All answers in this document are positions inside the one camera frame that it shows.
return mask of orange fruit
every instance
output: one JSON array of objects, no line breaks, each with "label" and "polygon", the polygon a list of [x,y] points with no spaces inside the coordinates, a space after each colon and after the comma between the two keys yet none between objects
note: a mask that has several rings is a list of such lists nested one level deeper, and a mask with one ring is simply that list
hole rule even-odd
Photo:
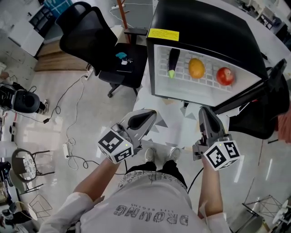
[{"label": "orange fruit", "polygon": [[202,78],[205,73],[203,62],[197,58],[192,58],[189,62],[189,73],[192,78]]}]

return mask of wooden platform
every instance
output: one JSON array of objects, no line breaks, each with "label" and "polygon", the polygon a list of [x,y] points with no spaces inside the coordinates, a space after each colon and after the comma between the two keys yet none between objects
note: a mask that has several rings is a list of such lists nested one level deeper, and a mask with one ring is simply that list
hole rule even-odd
[{"label": "wooden platform", "polygon": [[63,52],[59,47],[60,41],[43,45],[38,62],[34,68],[38,71],[86,71],[87,62]]}]

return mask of red apple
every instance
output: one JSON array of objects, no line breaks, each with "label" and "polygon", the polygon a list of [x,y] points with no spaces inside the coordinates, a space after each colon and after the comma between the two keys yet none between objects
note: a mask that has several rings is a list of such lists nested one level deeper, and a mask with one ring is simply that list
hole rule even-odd
[{"label": "red apple", "polygon": [[227,67],[220,68],[216,74],[217,81],[224,86],[228,86],[235,80],[234,74]]}]

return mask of white marker cube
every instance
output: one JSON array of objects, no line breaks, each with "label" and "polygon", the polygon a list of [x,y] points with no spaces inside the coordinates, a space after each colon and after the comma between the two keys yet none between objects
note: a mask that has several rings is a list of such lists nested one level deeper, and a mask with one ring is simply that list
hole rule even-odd
[{"label": "white marker cube", "polygon": [[229,167],[240,158],[235,141],[215,142],[204,154],[215,171]]},{"label": "white marker cube", "polygon": [[115,164],[133,155],[132,144],[111,128],[104,130],[98,147]]}]

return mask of yellow label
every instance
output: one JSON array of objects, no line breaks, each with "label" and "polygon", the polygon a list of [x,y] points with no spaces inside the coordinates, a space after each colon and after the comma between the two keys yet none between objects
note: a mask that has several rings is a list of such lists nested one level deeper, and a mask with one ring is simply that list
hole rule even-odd
[{"label": "yellow label", "polygon": [[164,29],[151,28],[148,37],[179,41],[179,32]]}]

